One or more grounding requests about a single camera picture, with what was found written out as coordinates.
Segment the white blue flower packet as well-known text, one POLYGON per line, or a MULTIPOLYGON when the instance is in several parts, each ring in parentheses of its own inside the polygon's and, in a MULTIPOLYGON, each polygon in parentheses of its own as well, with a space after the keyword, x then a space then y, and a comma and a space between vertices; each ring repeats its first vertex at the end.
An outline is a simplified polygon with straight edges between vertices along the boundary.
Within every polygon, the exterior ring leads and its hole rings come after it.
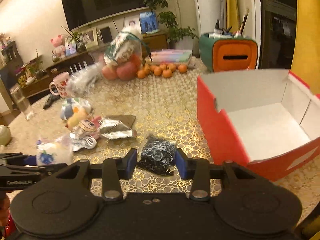
POLYGON ((40 165, 67 164, 73 161, 73 151, 70 140, 57 138, 55 140, 38 140, 36 143, 36 163, 40 165))

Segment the red cardboard box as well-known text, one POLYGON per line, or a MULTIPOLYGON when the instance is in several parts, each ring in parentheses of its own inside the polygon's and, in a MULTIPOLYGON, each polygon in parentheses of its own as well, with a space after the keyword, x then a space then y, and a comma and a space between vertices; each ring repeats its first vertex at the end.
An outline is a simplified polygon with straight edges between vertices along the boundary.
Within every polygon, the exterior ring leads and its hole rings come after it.
POLYGON ((200 75, 197 118, 213 161, 276 181, 319 155, 319 96, 285 69, 200 75))

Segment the portrait photo frame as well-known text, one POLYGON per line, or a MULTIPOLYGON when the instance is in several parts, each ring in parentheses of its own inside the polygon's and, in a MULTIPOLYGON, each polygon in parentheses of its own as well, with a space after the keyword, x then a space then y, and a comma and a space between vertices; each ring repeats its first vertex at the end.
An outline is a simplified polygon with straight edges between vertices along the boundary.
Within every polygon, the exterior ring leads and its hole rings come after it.
POLYGON ((135 28, 139 33, 142 33, 139 17, 126 18, 124 23, 125 27, 135 28))

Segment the green orange tissue box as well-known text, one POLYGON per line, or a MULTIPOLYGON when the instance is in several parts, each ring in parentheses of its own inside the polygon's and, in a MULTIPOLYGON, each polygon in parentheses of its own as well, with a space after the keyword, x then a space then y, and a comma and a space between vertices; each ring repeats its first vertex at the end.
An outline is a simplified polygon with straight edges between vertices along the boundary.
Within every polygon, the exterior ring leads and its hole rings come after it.
POLYGON ((200 59, 209 72, 254 70, 258 62, 258 45, 242 36, 202 34, 199 51, 200 59))

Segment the silver foil snack packet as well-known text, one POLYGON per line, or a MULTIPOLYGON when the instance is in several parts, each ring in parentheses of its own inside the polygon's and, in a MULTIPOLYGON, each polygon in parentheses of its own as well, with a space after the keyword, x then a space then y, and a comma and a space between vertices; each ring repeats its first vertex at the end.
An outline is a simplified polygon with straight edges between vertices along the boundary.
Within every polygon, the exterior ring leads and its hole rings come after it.
POLYGON ((108 140, 135 138, 137 132, 119 120, 101 119, 98 127, 99 134, 108 140))

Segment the printed cloth bag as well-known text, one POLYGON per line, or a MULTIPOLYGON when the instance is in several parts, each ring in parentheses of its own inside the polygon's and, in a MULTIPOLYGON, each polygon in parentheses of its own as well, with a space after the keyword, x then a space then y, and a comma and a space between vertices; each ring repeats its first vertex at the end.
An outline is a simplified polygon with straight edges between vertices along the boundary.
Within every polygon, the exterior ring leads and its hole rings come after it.
POLYGON ((132 59, 132 56, 142 60, 142 34, 136 27, 125 27, 104 52, 107 65, 118 66, 132 59))

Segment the white blue tissue pack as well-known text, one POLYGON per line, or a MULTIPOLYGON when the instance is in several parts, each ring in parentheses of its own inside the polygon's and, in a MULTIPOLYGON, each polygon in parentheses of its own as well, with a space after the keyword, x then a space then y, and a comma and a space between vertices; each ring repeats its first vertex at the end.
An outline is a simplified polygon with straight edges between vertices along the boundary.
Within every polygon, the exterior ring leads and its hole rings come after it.
POLYGON ((60 118, 67 121, 79 109, 84 108, 89 114, 92 111, 92 105, 83 98, 66 98, 62 104, 60 118))

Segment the blue picture card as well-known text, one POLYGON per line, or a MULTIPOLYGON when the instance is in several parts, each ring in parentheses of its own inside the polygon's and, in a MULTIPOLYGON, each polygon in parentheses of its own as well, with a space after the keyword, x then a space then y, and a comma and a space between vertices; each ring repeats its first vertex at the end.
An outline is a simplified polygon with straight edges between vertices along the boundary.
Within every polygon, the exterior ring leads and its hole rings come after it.
POLYGON ((151 34, 158 31, 157 18, 154 11, 141 12, 139 17, 143 34, 151 34))

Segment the clear crumpled plastic bag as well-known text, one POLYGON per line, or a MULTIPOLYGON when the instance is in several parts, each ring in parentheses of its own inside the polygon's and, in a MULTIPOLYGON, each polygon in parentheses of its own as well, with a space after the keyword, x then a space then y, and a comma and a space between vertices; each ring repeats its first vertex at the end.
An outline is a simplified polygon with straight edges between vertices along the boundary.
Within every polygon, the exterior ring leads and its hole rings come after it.
POLYGON ((87 96, 95 87, 95 83, 102 78, 101 63, 94 63, 70 76, 66 90, 70 96, 87 96))

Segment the white printed plastic wrapper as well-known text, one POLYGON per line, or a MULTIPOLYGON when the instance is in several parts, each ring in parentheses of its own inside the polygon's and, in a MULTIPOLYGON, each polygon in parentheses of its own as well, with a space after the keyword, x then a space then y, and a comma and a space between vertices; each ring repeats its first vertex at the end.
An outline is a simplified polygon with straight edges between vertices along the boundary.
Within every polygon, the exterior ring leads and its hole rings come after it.
POLYGON ((90 150, 97 145, 97 141, 92 136, 79 137, 78 135, 71 133, 69 137, 72 142, 73 152, 78 152, 83 148, 90 150))

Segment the mandarin orange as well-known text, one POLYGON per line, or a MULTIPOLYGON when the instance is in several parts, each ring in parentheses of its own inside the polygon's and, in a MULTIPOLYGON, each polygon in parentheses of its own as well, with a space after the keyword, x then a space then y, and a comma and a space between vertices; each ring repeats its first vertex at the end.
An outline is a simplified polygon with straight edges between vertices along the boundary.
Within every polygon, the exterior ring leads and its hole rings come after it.
POLYGON ((154 68, 154 70, 153 70, 153 74, 154 74, 155 76, 161 76, 161 75, 162 75, 162 69, 161 69, 161 67, 160 67, 160 66, 156 66, 156 67, 154 68))
POLYGON ((138 77, 139 79, 145 78, 145 77, 146 77, 145 71, 144 71, 143 69, 140 69, 140 70, 137 72, 137 77, 138 77))
POLYGON ((186 73, 188 71, 188 66, 185 65, 185 64, 180 64, 178 66, 178 71, 183 74, 183 73, 186 73))
POLYGON ((162 76, 164 78, 171 78, 172 77, 172 71, 170 69, 165 69, 162 72, 162 76))

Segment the large red apple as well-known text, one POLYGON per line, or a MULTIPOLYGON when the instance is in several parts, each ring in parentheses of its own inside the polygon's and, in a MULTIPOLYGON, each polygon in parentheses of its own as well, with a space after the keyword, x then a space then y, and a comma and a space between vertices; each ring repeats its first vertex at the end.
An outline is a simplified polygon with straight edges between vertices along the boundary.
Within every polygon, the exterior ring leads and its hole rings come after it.
POLYGON ((117 76, 123 81, 135 79, 137 76, 138 68, 132 62, 126 62, 117 67, 117 76))

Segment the bag of black bands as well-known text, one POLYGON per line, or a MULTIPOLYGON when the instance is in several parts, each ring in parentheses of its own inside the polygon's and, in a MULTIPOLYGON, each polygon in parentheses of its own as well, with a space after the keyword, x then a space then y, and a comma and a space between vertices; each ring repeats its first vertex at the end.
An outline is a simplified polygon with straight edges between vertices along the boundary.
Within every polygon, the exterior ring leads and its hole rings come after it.
POLYGON ((138 149, 138 168, 158 176, 173 176, 177 141, 147 133, 138 149))

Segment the yellow plush toy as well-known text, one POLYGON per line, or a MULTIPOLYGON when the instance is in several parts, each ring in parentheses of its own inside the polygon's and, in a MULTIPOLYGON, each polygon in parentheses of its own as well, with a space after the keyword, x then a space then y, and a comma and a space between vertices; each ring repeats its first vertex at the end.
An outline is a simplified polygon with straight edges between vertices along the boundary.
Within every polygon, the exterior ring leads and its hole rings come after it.
POLYGON ((88 114, 86 110, 81 107, 76 113, 74 113, 68 120, 66 124, 66 128, 68 128, 70 131, 73 130, 75 126, 78 125, 82 120, 85 120, 87 118, 88 114))

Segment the black remote control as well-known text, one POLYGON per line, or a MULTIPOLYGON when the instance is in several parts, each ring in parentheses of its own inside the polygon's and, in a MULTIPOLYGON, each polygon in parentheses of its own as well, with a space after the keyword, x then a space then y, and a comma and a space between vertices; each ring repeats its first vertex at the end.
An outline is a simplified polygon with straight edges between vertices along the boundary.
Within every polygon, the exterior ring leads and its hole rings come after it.
POLYGON ((59 95, 50 94, 50 96, 48 97, 47 101, 45 102, 45 104, 43 106, 43 109, 46 110, 46 109, 50 108, 52 106, 52 104, 59 99, 60 99, 59 95))

